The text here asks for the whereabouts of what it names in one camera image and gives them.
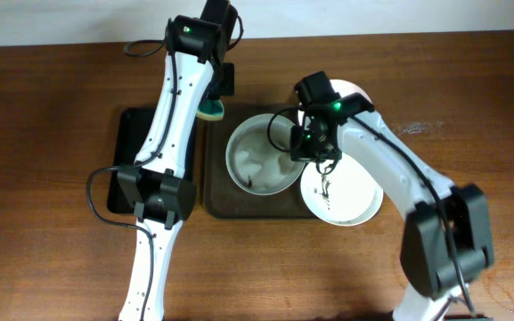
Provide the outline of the green and yellow sponge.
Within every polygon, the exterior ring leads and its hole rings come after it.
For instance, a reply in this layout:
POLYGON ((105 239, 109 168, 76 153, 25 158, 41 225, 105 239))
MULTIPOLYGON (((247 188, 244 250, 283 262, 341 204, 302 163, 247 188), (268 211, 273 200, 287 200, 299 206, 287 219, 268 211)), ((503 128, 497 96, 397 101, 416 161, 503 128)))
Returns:
POLYGON ((198 106, 196 117, 206 121, 219 121, 224 117, 224 105, 220 100, 204 100, 198 106))

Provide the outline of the pinkish white plate top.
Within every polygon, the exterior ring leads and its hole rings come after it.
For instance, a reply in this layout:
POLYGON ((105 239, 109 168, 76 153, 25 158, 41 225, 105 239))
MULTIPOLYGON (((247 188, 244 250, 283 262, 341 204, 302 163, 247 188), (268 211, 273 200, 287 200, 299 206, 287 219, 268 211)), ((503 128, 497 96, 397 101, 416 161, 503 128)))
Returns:
MULTIPOLYGON (((352 94, 361 94, 365 99, 367 99, 370 103, 372 103, 372 100, 367 95, 367 93, 363 89, 361 89, 358 85, 356 85, 352 82, 333 78, 333 79, 330 79, 330 83, 331 83, 333 90, 337 94, 339 94, 341 97, 345 97, 345 96, 352 95, 352 94)), ((304 115, 303 111, 298 111, 297 119, 298 119, 299 125, 303 124, 303 120, 302 120, 303 115, 304 115)))

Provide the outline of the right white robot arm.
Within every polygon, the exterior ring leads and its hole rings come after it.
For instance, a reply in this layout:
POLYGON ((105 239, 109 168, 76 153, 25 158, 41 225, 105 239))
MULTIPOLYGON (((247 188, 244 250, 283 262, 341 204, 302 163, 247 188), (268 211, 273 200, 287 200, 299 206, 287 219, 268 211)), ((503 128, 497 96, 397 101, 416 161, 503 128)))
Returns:
POLYGON ((471 282, 494 264, 494 243, 484 192, 457 186, 405 145, 364 91, 318 71, 294 86, 299 121, 290 133, 290 157, 321 177, 322 203, 357 200, 343 160, 356 161, 404 220, 400 264, 408 281, 401 302, 372 320, 442 320, 456 301, 469 320, 481 316, 471 282))

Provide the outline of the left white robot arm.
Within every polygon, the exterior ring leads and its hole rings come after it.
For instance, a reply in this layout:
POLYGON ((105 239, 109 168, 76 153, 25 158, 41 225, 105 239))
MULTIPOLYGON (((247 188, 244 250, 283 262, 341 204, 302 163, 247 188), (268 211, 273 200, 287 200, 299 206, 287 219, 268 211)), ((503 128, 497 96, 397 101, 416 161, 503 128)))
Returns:
POLYGON ((117 171, 134 211, 135 260, 121 320, 161 320, 171 253, 191 215, 197 188, 186 176, 197 118, 219 120, 221 96, 234 94, 226 53, 241 25, 228 1, 206 2, 198 18, 176 16, 166 27, 165 80, 149 132, 132 164, 117 171))

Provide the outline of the black plastic sponge tray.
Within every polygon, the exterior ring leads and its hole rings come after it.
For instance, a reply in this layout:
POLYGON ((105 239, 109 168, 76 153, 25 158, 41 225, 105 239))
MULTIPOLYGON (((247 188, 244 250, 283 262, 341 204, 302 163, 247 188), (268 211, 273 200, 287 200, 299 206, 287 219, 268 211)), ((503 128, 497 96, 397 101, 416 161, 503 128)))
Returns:
MULTIPOLYGON (((113 159, 114 166, 127 165, 134 161, 135 155, 148 135, 154 113, 153 105, 127 108, 121 113, 113 159)), ((188 181, 193 181, 196 131, 197 121, 194 120, 185 154, 184 179, 188 181)), ((119 186, 116 173, 113 173, 110 178, 107 208, 110 212, 119 215, 133 213, 133 208, 129 205, 119 186)))

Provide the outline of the brown serving tray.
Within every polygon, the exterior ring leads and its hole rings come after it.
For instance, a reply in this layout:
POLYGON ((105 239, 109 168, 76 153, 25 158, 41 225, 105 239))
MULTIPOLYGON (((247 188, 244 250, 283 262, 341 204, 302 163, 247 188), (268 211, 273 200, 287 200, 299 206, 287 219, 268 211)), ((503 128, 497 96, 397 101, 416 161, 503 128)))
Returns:
POLYGON ((226 146, 234 129, 244 120, 263 113, 276 113, 283 104, 231 104, 224 118, 210 122, 205 134, 205 156, 202 200, 208 213, 222 219, 312 219, 317 217, 305 205, 299 183, 268 196, 247 193, 238 187, 225 163, 226 146))

